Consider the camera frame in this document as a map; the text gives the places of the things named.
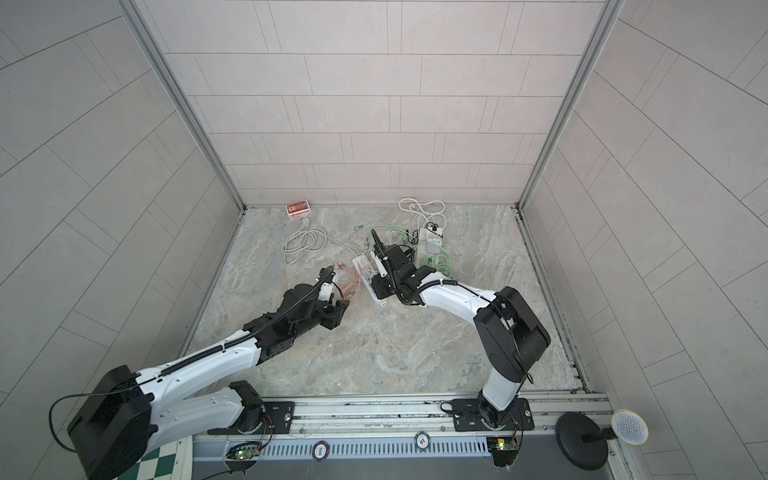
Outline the blue white power strip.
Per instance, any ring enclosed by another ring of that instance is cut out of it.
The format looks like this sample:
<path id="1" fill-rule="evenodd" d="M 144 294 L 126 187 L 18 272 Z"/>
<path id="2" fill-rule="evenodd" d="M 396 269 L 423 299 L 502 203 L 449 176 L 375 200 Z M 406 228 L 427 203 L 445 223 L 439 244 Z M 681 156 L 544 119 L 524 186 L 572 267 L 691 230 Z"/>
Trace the blue white power strip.
<path id="1" fill-rule="evenodd" d="M 371 281 L 375 275 L 379 274 L 377 259 L 373 251 L 368 250 L 363 252 L 362 254 L 355 257 L 352 260 L 352 263 L 354 268 L 357 270 L 358 274 L 360 275 L 362 279 L 362 283 L 365 289 L 370 294 L 374 303 L 378 304 L 379 306 L 386 306 L 387 301 L 379 299 L 372 288 Z"/>

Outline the green white checkerboard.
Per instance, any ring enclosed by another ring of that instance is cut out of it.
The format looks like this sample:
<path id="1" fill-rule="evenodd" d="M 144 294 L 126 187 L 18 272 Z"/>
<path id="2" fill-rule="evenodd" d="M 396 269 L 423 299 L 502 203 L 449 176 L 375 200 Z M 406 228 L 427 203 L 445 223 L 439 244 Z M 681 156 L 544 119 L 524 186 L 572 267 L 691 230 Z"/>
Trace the green white checkerboard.
<path id="1" fill-rule="evenodd" d="M 118 480 L 190 480 L 193 472 L 191 437 L 170 442 L 150 451 Z"/>

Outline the aluminium rail base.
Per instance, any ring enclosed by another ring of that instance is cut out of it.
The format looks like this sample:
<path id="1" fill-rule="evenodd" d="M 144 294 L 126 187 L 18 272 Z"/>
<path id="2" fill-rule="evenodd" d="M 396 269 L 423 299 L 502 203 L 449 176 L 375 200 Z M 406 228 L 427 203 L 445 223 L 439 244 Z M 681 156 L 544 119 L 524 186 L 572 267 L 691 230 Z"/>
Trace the aluminium rail base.
<path id="1" fill-rule="evenodd" d="M 500 465 L 542 435 L 559 417 L 585 414 L 606 426 L 606 395 L 583 391 L 522 393 L 513 421 L 491 430 L 472 394 L 272 397 L 265 400 L 272 433 L 200 434 L 196 462 L 223 464 L 235 449 L 245 461 L 483 458 Z"/>

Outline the white charger with black cable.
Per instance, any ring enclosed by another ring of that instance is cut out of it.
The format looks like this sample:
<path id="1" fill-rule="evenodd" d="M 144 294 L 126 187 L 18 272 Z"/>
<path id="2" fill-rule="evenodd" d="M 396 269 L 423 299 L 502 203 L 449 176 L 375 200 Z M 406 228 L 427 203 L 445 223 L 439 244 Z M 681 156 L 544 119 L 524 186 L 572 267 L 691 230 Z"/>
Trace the white charger with black cable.
<path id="1" fill-rule="evenodd" d="M 442 238 L 443 228 L 434 222 L 427 222 L 423 227 L 420 228 L 419 236 L 421 238 L 427 238 L 430 236 Z"/>

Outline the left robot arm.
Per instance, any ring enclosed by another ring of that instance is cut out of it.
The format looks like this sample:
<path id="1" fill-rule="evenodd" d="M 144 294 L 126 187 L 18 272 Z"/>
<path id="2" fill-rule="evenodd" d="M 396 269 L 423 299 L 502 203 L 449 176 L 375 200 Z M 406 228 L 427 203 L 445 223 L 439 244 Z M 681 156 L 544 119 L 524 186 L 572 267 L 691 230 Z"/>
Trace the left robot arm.
<path id="1" fill-rule="evenodd" d="M 287 290 L 276 311 L 195 353 L 137 372 L 126 365 L 107 372 L 67 428 L 87 478 L 116 478 L 155 448 L 190 435 L 261 427 L 266 410 L 248 382 L 199 392 L 290 349 L 316 326 L 336 328 L 349 303 L 336 298 L 334 276 L 333 267 L 323 268 L 314 284 Z"/>

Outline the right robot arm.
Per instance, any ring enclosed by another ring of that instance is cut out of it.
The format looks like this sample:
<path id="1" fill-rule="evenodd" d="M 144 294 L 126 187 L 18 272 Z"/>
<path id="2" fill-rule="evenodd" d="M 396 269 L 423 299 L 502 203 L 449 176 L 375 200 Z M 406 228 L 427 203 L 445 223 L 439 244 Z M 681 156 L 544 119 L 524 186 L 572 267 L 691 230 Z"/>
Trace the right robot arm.
<path id="1" fill-rule="evenodd" d="M 417 267 L 400 245 L 385 245 L 371 232 L 379 273 L 371 279 L 375 296 L 395 296 L 405 306 L 435 307 L 473 325 L 492 370 L 478 396 L 478 415 L 492 429 L 512 421 L 513 404 L 529 370 L 551 337 L 523 296 L 512 287 L 482 290 L 438 270 Z"/>

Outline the red small box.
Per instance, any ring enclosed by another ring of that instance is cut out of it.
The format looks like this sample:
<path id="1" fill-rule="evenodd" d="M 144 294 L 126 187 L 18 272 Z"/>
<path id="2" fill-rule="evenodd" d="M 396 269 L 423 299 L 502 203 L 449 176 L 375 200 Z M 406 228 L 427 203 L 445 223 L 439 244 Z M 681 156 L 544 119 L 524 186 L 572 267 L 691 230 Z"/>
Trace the red small box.
<path id="1" fill-rule="evenodd" d="M 307 200 L 303 200 L 287 205 L 285 210 L 289 218 L 297 218 L 308 215 L 311 212 L 311 206 Z"/>

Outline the colourful white power strip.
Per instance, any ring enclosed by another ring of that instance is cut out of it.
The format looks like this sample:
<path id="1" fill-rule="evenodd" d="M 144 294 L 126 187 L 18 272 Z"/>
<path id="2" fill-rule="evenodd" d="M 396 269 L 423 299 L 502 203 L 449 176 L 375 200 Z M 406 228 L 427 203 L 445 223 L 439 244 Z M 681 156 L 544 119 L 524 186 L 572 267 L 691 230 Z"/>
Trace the colourful white power strip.
<path id="1" fill-rule="evenodd" d="M 443 247 L 443 237 L 421 238 L 418 233 L 418 243 L 416 244 L 416 265 L 428 266 L 440 273 L 451 275 L 451 256 Z"/>

